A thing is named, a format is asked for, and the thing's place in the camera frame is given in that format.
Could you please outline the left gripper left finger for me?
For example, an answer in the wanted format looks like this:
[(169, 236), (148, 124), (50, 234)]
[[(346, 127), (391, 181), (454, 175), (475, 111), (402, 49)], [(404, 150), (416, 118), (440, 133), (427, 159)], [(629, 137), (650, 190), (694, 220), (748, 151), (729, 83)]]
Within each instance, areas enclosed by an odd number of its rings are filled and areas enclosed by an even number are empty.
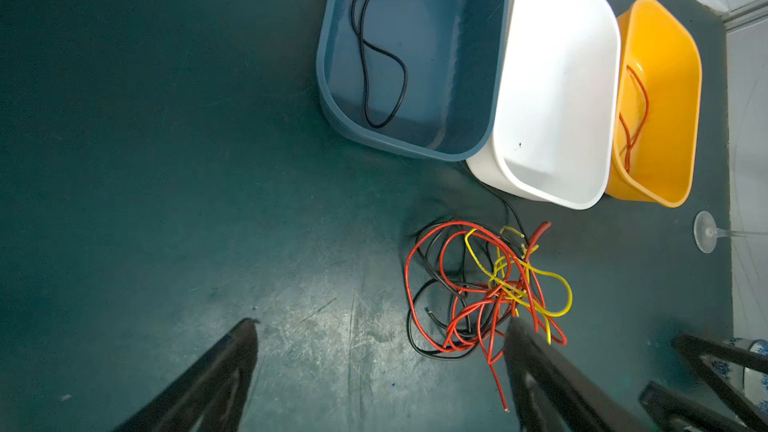
[(244, 318), (118, 431), (236, 431), (258, 358), (256, 321)]

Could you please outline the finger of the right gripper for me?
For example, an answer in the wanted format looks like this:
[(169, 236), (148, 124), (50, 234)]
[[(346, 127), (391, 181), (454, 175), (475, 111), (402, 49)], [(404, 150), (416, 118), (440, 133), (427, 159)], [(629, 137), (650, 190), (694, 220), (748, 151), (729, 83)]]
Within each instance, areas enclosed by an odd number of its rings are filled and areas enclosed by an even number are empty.
[(749, 428), (703, 407), (656, 382), (649, 382), (639, 402), (660, 431), (741, 431)]
[(767, 341), (713, 342), (681, 333), (673, 348), (749, 429), (767, 430)]

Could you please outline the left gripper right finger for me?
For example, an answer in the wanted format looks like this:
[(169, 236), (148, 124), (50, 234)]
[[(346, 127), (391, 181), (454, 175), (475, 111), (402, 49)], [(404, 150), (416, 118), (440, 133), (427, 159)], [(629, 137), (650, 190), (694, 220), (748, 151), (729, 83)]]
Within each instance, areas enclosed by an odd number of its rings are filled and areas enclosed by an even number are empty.
[(523, 431), (646, 431), (519, 318), (512, 318), (503, 356)]

